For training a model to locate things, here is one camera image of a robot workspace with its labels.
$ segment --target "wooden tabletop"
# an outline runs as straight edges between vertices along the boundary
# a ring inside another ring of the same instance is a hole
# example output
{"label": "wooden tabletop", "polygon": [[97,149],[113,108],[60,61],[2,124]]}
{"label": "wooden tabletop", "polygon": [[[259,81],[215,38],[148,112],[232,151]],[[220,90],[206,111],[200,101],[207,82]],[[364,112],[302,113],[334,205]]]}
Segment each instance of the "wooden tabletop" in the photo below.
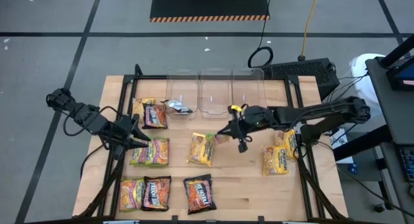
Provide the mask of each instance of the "wooden tabletop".
{"label": "wooden tabletop", "polygon": [[[118,106],[122,79],[122,76],[108,76],[106,78],[100,107]],[[166,95],[170,95],[170,93],[166,92],[170,88],[170,85],[167,85],[166,80],[140,80],[135,97],[152,97],[156,98],[156,101],[159,102],[160,100],[164,100]],[[186,87],[187,92],[191,92],[191,86]],[[305,106],[320,103],[318,87],[314,77],[300,77],[300,87],[303,104]],[[223,90],[218,90],[223,88],[225,86],[213,85],[210,89],[217,90],[213,90],[211,94],[200,94],[200,96],[201,98],[208,98],[208,95],[213,95],[214,93],[215,96],[221,94],[219,95],[221,97],[220,101],[225,101],[229,99],[228,93],[226,94]],[[285,87],[282,81],[265,80],[263,93],[261,92],[259,98],[256,99],[260,100],[261,105],[287,106]],[[130,88],[127,91],[126,97],[129,97],[128,93],[130,93]],[[296,102],[293,87],[292,96],[294,102]],[[131,160],[133,151],[129,150],[125,156],[123,172],[125,178],[143,176],[156,177],[161,175],[172,176],[169,210],[167,212],[144,212],[140,210],[135,212],[117,212],[116,218],[171,219],[172,215],[178,215],[179,219],[182,220],[217,219],[223,221],[254,221],[257,220],[258,216],[264,216],[267,221],[305,221],[306,214],[297,163],[295,161],[289,161],[289,173],[286,175],[269,177],[263,177],[261,175],[262,156],[260,149],[262,146],[274,145],[273,136],[275,131],[271,129],[251,134],[253,142],[248,144],[249,149],[244,153],[239,153],[237,149],[238,142],[236,140],[231,140],[228,143],[217,146],[214,149],[213,166],[211,168],[186,162],[190,150],[191,134],[193,132],[215,133],[225,127],[228,122],[228,118],[214,118],[214,115],[200,111],[203,107],[198,107],[198,109],[195,116],[188,120],[168,117],[168,129],[143,130],[148,135],[170,138],[169,165],[167,167],[147,168],[130,166],[129,161]],[[115,113],[110,110],[104,111],[102,114],[108,120],[115,119]],[[327,137],[322,137],[320,140],[329,144]],[[88,153],[100,145],[99,138],[92,137]],[[320,144],[313,147],[313,152],[320,188],[325,192],[325,195],[339,212],[347,216],[345,201],[343,199],[342,188],[332,151]],[[108,151],[100,150],[86,162],[73,211],[74,215],[82,212],[101,189],[107,156]],[[188,200],[182,181],[186,177],[204,174],[211,174],[213,177],[213,198],[217,205],[217,210],[187,215]],[[310,186],[308,187],[313,216],[318,217],[314,192]],[[104,214],[109,214],[112,194],[113,189],[110,189],[107,195]]]}

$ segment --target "warning stripe mat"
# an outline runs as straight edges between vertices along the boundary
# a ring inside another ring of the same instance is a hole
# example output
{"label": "warning stripe mat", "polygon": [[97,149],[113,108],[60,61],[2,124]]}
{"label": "warning stripe mat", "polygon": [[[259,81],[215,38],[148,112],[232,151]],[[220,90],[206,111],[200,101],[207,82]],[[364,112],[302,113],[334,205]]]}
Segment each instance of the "warning stripe mat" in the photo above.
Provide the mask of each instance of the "warning stripe mat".
{"label": "warning stripe mat", "polygon": [[267,0],[153,0],[152,23],[269,20]]}

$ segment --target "computer keyboard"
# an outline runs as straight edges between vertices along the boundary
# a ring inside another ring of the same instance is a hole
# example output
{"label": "computer keyboard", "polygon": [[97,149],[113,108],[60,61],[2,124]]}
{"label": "computer keyboard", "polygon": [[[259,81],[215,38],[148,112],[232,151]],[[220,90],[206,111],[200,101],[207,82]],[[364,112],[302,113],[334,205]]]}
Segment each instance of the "computer keyboard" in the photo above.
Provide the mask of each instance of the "computer keyboard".
{"label": "computer keyboard", "polygon": [[321,100],[339,86],[334,65],[328,58],[264,65],[259,68],[265,72],[265,78],[286,78],[290,75],[315,76]]}
{"label": "computer keyboard", "polygon": [[308,60],[304,62],[290,62],[271,65],[272,75],[275,77],[286,75],[315,76],[319,84],[329,81],[329,74],[333,72],[328,59]]}
{"label": "computer keyboard", "polygon": [[414,183],[414,146],[399,147],[402,173],[407,182]]}

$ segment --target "ramen noodle package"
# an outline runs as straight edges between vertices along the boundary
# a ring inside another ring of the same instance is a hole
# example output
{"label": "ramen noodle package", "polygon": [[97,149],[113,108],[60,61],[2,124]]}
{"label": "ramen noodle package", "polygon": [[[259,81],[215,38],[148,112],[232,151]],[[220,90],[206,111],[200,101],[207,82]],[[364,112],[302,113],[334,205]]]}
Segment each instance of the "ramen noodle package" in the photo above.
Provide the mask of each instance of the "ramen noodle package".
{"label": "ramen noodle package", "polygon": [[168,138],[155,137],[151,139],[146,150],[145,165],[167,166],[168,165]]}
{"label": "ramen noodle package", "polygon": [[140,115],[140,121],[142,122],[144,119],[144,104],[154,104],[155,99],[154,98],[137,98],[134,99],[133,102],[133,114],[139,114]]}
{"label": "ramen noodle package", "polygon": [[224,135],[193,133],[191,139],[190,155],[187,162],[196,162],[212,166],[214,146],[228,141],[230,138]]}
{"label": "ramen noodle package", "polygon": [[217,209],[213,201],[210,174],[187,178],[184,180],[184,187],[188,198],[188,214]]}
{"label": "ramen noodle package", "polygon": [[171,176],[144,177],[145,192],[142,198],[144,211],[167,211]]}
{"label": "ramen noodle package", "polygon": [[287,174],[287,151],[283,147],[265,147],[263,152],[262,175],[282,175]]}
{"label": "ramen noodle package", "polygon": [[[138,142],[142,142],[147,145],[149,145],[150,143],[146,140],[141,140],[141,139],[136,139],[136,138],[134,138],[134,140]],[[129,164],[133,166],[145,165],[145,162],[147,160],[147,151],[148,151],[148,148],[135,148],[132,154],[132,159],[129,162]]]}
{"label": "ramen noodle package", "polygon": [[142,128],[167,128],[166,107],[144,104],[144,126]]}
{"label": "ramen noodle package", "polygon": [[296,142],[295,131],[277,131],[274,136],[274,141],[277,147],[286,149],[287,159],[294,159],[294,153],[298,143]]}
{"label": "ramen noodle package", "polygon": [[150,142],[140,140],[147,148],[136,148],[132,154],[130,165],[167,166],[169,139],[153,137]]}
{"label": "ramen noodle package", "polygon": [[123,179],[121,182],[120,211],[139,210],[144,196],[145,184],[142,179]]}

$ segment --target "transparent container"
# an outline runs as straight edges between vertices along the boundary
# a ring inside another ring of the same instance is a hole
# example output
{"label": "transparent container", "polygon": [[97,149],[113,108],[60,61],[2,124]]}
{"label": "transparent container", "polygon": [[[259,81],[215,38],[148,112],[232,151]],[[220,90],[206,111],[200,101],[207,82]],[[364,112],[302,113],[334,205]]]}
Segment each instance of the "transparent container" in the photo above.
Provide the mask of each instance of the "transparent container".
{"label": "transparent container", "polygon": [[233,105],[266,106],[265,74],[261,69],[234,69],[232,76]]}
{"label": "transparent container", "polygon": [[198,110],[199,74],[188,69],[167,71],[166,100],[176,100],[192,110],[192,113],[177,113],[167,108],[171,118],[193,119]]}
{"label": "transparent container", "polygon": [[200,71],[199,109],[203,118],[228,118],[232,104],[232,71],[204,69]]}

